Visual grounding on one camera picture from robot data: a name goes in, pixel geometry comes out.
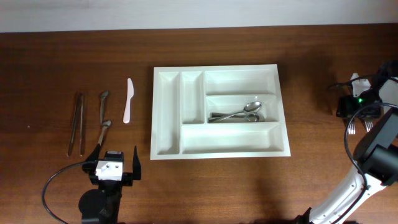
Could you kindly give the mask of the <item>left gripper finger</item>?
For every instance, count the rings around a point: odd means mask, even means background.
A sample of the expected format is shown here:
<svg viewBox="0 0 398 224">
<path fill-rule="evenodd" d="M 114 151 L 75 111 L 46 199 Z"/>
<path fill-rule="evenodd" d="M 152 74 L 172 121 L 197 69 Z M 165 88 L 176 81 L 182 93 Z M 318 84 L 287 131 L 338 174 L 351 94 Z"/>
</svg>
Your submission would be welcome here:
<svg viewBox="0 0 398 224">
<path fill-rule="evenodd" d="M 134 146 L 134 155 L 132 161 L 132 179 L 141 180 L 141 162 L 137 154 L 137 146 Z"/>
<path fill-rule="evenodd" d="M 101 144 L 97 144 L 93 152 L 86 158 L 86 162 L 97 161 L 99 158 L 100 150 L 101 150 Z"/>
</svg>

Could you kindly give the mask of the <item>metal fork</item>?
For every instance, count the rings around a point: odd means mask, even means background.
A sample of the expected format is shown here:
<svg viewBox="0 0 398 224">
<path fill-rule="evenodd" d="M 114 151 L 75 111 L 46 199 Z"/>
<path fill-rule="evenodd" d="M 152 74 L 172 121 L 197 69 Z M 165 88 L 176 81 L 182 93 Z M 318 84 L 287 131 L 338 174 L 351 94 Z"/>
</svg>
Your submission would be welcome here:
<svg viewBox="0 0 398 224">
<path fill-rule="evenodd" d="M 345 125 L 347 126 L 348 129 L 348 134 L 349 135 L 354 135 L 356 134 L 356 126 L 354 120 L 349 121 L 349 118 L 344 119 Z"/>
<path fill-rule="evenodd" d="M 370 130 L 371 130 L 371 129 L 373 128 L 373 126 L 374 126 L 373 120 L 370 119 L 370 118 L 365 118 L 365 119 L 363 119 L 363 123 L 364 123 L 364 127 L 365 127 L 365 129 L 366 129 L 366 132 L 367 132 L 367 133 L 370 132 Z"/>
</svg>

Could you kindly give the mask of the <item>large metal spoon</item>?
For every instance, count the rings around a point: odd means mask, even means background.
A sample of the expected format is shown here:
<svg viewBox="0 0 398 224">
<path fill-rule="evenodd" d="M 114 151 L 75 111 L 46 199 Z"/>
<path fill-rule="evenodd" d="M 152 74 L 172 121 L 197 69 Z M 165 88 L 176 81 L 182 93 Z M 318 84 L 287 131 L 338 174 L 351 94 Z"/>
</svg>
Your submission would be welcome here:
<svg viewBox="0 0 398 224">
<path fill-rule="evenodd" d="M 227 113 L 210 113 L 208 118 L 209 123 L 218 122 L 218 118 L 228 115 Z M 236 113 L 233 116 L 226 118 L 223 122 L 227 121 L 239 121 L 239 122 L 263 122 L 265 117 L 260 113 Z"/>
<path fill-rule="evenodd" d="M 218 118 L 218 122 L 225 120 L 226 118 L 229 118 L 236 113 L 245 113 L 245 114 L 257 113 L 261 109 L 261 107 L 262 107 L 262 105 L 261 105 L 261 102 L 259 102 L 259 101 L 254 101 L 254 102 L 248 103 L 241 111 L 235 111 L 235 112 L 229 113 L 226 116 Z"/>
</svg>

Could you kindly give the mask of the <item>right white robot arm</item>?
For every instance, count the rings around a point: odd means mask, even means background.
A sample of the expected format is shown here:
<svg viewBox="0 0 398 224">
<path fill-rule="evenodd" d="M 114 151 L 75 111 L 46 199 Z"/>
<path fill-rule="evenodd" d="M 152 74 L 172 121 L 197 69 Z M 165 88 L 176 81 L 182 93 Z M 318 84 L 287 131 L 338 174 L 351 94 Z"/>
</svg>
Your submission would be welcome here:
<svg viewBox="0 0 398 224">
<path fill-rule="evenodd" d="M 369 197 L 397 182 L 397 105 L 387 89 L 397 86 L 397 61 L 382 64 L 374 75 L 354 73 L 351 80 L 330 88 L 348 86 L 349 95 L 339 98 L 336 116 L 346 124 L 345 136 L 353 134 L 360 119 L 367 133 L 354 151 L 346 150 L 351 169 L 332 194 L 315 208 L 297 216 L 294 223 L 346 223 Z"/>
</svg>

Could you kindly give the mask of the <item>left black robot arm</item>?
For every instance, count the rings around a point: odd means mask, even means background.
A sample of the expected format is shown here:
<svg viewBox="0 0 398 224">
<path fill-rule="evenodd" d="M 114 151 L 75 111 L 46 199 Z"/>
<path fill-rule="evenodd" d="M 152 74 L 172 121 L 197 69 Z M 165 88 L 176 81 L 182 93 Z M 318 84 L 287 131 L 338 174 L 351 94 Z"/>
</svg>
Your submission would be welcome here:
<svg viewBox="0 0 398 224">
<path fill-rule="evenodd" d="M 123 152 L 107 151 L 100 159 L 100 149 L 98 144 L 82 165 L 82 171 L 97 186 L 85 192 L 79 200 L 82 223 L 117 223 L 123 187 L 131 187 L 142 177 L 137 149 L 134 149 L 132 172 L 123 171 Z"/>
</svg>

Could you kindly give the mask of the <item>lower small metal spoon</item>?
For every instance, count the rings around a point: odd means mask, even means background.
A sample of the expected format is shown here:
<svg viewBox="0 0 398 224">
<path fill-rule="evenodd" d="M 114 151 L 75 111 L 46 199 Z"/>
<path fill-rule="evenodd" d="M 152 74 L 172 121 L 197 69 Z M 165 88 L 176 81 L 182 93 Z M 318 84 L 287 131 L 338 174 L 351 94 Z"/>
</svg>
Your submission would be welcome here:
<svg viewBox="0 0 398 224">
<path fill-rule="evenodd" d="M 106 120 L 106 121 L 103 121 L 103 122 L 102 122 L 102 124 L 101 124 L 102 130 L 101 130 L 101 134 L 100 134 L 99 139 L 98 139 L 98 144 L 99 144 L 100 146 L 103 144 L 104 136 L 105 136 L 105 134 L 106 134 L 107 129 L 108 129 L 110 126 L 111 126 L 111 120 Z"/>
</svg>

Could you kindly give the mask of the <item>small metal spoon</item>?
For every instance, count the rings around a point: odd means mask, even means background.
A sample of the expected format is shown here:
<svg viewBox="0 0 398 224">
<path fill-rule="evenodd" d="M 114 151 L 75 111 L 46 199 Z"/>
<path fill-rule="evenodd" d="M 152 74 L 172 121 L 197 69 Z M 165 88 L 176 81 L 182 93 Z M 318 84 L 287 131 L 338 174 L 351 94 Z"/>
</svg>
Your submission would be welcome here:
<svg viewBox="0 0 398 224">
<path fill-rule="evenodd" d="M 106 121 L 103 121 L 103 122 L 102 122 L 102 124 L 101 124 L 102 130 L 101 130 L 101 134 L 100 134 L 99 139 L 98 139 L 98 144 L 99 144 L 100 146 L 103 144 L 104 136 L 105 136 L 105 134 L 106 134 L 107 129 L 108 129 L 110 126 L 111 126 L 111 120 L 106 120 Z"/>
<path fill-rule="evenodd" d="M 106 97 L 109 95 L 109 91 L 106 90 L 102 92 L 99 96 L 100 98 L 100 109 L 99 109 L 99 118 L 100 118 L 100 123 L 102 124 L 104 121 L 104 108 L 105 108 L 105 101 Z"/>
</svg>

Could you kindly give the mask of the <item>upper small metal spoon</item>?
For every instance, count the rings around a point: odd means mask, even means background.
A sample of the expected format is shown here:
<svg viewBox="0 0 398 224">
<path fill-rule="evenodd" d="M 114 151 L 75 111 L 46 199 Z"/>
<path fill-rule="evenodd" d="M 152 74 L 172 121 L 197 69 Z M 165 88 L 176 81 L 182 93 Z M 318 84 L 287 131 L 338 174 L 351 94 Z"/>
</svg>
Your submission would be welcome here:
<svg viewBox="0 0 398 224">
<path fill-rule="evenodd" d="M 102 92 L 99 96 L 100 98 L 100 109 L 99 109 L 99 118 L 100 118 L 100 123 L 102 124 L 104 121 L 104 108 L 105 108 L 105 101 L 106 97 L 109 95 L 109 91 L 106 90 Z"/>
</svg>

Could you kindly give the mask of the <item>white plastic knife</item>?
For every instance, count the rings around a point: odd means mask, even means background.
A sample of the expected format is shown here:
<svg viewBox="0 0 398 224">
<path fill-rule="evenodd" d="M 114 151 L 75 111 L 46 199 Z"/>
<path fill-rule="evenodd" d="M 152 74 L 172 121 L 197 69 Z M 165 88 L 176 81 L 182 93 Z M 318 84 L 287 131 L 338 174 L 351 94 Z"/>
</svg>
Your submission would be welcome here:
<svg viewBox="0 0 398 224">
<path fill-rule="evenodd" d="M 131 119 L 131 99 L 134 96 L 134 85 L 131 78 L 127 79 L 127 96 L 123 114 L 123 123 L 128 124 Z"/>
</svg>

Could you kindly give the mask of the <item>white plastic cutlery tray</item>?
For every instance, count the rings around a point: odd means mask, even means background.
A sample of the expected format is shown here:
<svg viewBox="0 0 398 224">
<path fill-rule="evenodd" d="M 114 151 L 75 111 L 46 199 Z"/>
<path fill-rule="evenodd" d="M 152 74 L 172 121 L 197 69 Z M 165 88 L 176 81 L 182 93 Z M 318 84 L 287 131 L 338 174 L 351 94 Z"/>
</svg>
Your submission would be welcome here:
<svg viewBox="0 0 398 224">
<path fill-rule="evenodd" d="M 263 122 L 208 122 L 254 101 Z M 152 160 L 290 155 L 276 64 L 154 68 Z"/>
</svg>

